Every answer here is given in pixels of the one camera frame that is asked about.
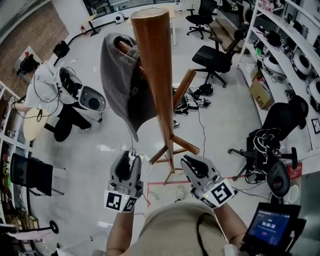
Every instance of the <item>person's arm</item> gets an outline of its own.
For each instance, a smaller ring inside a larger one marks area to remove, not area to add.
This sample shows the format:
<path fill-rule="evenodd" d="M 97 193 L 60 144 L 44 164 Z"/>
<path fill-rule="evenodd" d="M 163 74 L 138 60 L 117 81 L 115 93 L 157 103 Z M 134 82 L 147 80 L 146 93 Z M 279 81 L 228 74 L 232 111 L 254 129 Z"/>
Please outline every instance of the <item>person's arm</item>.
<path fill-rule="evenodd" d="M 213 211 L 229 243 L 235 246 L 239 245 L 247 232 L 247 227 L 242 219 L 227 203 Z"/>
<path fill-rule="evenodd" d="M 28 112 L 30 109 L 32 109 L 32 107 L 27 107 L 23 103 L 15 103 L 15 102 L 11 104 L 11 108 L 13 110 L 18 110 L 22 112 Z"/>
<path fill-rule="evenodd" d="M 116 215 L 106 242 L 107 256 L 121 255 L 129 248 L 134 224 L 134 212 L 132 210 L 131 213 L 118 213 Z"/>

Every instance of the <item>person in white shirt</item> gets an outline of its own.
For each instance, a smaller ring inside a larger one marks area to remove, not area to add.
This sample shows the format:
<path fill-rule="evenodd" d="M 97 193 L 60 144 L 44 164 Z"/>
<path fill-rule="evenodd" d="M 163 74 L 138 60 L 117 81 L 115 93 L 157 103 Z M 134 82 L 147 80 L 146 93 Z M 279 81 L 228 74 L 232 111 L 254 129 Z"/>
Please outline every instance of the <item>person in white shirt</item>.
<path fill-rule="evenodd" d="M 17 75 L 23 74 L 27 79 L 30 79 L 25 102 L 12 103 L 13 110 L 28 112 L 32 108 L 41 106 L 49 115 L 57 116 L 66 122 L 71 122 L 82 130 L 89 129 L 91 124 L 79 113 L 75 108 L 81 108 L 79 104 L 64 103 L 60 97 L 58 88 L 52 84 L 43 82 L 37 78 L 48 77 L 53 78 L 55 75 L 55 67 L 49 64 L 40 64 L 35 61 L 33 55 L 26 57 L 20 64 Z"/>

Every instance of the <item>cardboard box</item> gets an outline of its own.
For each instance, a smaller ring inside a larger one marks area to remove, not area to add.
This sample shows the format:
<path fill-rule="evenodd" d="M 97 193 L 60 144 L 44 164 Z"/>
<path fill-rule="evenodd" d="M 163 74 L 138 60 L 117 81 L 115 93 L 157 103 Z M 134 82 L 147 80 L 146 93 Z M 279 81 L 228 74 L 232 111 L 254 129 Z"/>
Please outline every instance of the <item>cardboard box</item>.
<path fill-rule="evenodd" d="M 262 72 L 258 68 L 257 65 L 254 66 L 254 68 L 253 68 L 253 70 L 252 70 L 252 72 L 250 74 L 250 77 L 251 77 L 251 81 L 253 81 L 255 78 L 257 78 L 259 80 L 260 78 L 263 77 Z"/>
<path fill-rule="evenodd" d="M 271 94 L 266 91 L 257 78 L 253 80 L 250 92 L 262 110 L 269 108 L 274 103 Z"/>

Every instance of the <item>black device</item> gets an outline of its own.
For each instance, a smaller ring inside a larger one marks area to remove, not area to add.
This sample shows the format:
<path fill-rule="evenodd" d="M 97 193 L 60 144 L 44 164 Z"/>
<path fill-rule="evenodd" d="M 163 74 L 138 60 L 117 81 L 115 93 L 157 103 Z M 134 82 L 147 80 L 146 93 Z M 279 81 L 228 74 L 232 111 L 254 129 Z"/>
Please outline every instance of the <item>black device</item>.
<path fill-rule="evenodd" d="M 67 45 L 67 43 L 65 41 L 61 41 L 53 49 L 54 54 L 59 59 L 61 59 L 64 56 L 66 56 L 69 51 L 70 51 L 70 48 L 69 48 L 69 46 Z"/>
<path fill-rule="evenodd" d="M 298 218 L 300 209 L 299 205 L 260 202 L 244 235 L 240 251 L 250 256 L 291 256 L 290 249 L 307 222 Z"/>
<path fill-rule="evenodd" d="M 270 32 L 265 37 L 268 40 L 269 44 L 273 47 L 281 46 L 281 36 L 277 34 L 275 31 L 270 30 Z"/>

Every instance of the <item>digital display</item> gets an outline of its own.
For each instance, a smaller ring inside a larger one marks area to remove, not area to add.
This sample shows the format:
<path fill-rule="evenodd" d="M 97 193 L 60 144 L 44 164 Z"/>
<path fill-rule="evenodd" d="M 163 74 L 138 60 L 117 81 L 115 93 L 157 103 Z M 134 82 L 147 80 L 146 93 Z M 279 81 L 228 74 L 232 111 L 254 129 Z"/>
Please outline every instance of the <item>digital display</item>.
<path fill-rule="evenodd" d="M 259 210 L 248 233 L 270 245 L 277 246 L 289 220 L 289 214 Z"/>

